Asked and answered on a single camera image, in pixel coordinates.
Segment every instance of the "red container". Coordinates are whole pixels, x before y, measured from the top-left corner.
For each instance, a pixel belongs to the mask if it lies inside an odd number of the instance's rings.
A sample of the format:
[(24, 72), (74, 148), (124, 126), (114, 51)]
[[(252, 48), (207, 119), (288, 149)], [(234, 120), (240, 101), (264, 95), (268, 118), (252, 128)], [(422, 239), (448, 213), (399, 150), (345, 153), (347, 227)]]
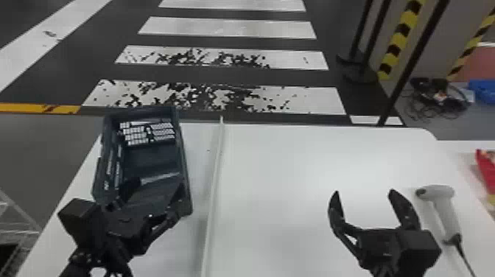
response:
[(476, 160), (478, 161), (478, 167), (485, 179), (486, 190), (489, 194), (495, 194), (495, 165), (486, 158), (481, 150), (476, 150)]

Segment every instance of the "white painted stripe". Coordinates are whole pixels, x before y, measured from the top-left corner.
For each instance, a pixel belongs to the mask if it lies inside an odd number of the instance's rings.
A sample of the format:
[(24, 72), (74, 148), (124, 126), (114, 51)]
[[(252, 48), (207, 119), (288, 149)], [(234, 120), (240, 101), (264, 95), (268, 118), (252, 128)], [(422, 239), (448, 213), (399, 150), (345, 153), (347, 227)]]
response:
[(0, 49), (0, 93), (111, 0), (75, 0)]
[(181, 108), (194, 108), (202, 111), (223, 111), (242, 109), (265, 113), (316, 113), (345, 115), (336, 88), (304, 88), (226, 85), (190, 85), (181, 83), (157, 84), (154, 82), (101, 80), (98, 86), (84, 101), (84, 106), (126, 107), (167, 103)]
[(164, 0), (160, 7), (228, 10), (305, 11), (302, 0)]
[[(351, 116), (353, 124), (375, 125), (379, 119), (379, 116)], [(390, 116), (385, 122), (385, 125), (402, 126), (402, 121), (398, 116)]]
[(127, 46), (116, 63), (328, 70), (319, 51)]
[(148, 35), (201, 35), (253, 38), (316, 38), (304, 21), (151, 17), (139, 31)]
[(479, 42), (478, 47), (495, 47), (495, 42), (488, 42), (488, 41), (483, 41)]

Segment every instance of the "black plastic crate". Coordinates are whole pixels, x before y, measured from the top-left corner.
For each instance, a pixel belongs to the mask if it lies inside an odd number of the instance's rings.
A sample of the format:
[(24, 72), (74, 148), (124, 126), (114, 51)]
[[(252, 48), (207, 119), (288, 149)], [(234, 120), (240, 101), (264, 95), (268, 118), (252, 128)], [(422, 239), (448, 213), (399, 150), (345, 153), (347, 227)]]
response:
[(106, 209), (160, 216), (173, 208), (192, 213), (186, 156), (178, 112), (173, 107), (145, 107), (105, 117), (102, 151), (92, 189)]

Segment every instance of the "metal rack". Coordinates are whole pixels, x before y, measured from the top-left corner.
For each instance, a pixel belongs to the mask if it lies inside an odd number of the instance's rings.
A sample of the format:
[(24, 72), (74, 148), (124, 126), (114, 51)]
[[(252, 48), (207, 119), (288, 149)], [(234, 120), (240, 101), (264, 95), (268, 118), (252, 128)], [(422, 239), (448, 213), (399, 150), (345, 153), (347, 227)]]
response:
[(41, 227), (0, 190), (0, 277), (15, 276)]

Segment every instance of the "white table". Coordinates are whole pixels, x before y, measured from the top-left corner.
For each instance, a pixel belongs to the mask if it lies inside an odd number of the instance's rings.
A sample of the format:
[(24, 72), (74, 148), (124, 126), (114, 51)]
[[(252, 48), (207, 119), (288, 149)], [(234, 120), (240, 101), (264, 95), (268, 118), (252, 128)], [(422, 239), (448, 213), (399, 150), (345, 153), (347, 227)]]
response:
[[(479, 277), (493, 275), (495, 222), (425, 130), (228, 126), (221, 164), (204, 277), (369, 276), (331, 232), (329, 198), (340, 192), (352, 224), (395, 228), (394, 188), (441, 239), (431, 205), (414, 195), (428, 184), (455, 188), (468, 258)], [(426, 275), (468, 276), (454, 249), (441, 247)]]
[(495, 150), (495, 141), (440, 141), (440, 144), (476, 197), (489, 212), (495, 214), (495, 207), (487, 200), (485, 181), (475, 156), (476, 149)]
[[(191, 277), (199, 276), (201, 271), (209, 207), (208, 188), (217, 147), (218, 124), (182, 124), (181, 127), (194, 212), (157, 239), (148, 250), (146, 258), (136, 257), (131, 261), (130, 266), (136, 277)], [(67, 265), (76, 245), (63, 230), (56, 213), (74, 197), (93, 200), (91, 185), (100, 148), (98, 138), (24, 262), (18, 277), (57, 277)], [(103, 276), (103, 273), (103, 270), (94, 270), (94, 277)]]
[[(369, 276), (334, 237), (326, 209), (338, 189), (346, 219), (363, 228), (396, 227), (388, 190), (415, 206), (423, 226), (441, 238), (432, 207), (414, 197), (431, 183), (456, 189), (454, 207), (464, 248), (479, 277), (492, 275), (495, 222), (477, 201), (435, 138), (418, 129), (227, 125), (220, 179), (205, 238), (206, 203), (216, 125), (183, 125), (195, 212), (167, 231), (145, 257), (131, 262), (136, 277)], [(95, 146), (57, 207), (90, 198)], [(75, 245), (53, 216), (19, 273), (57, 276)], [(428, 276), (467, 276), (457, 254), (443, 247)]]

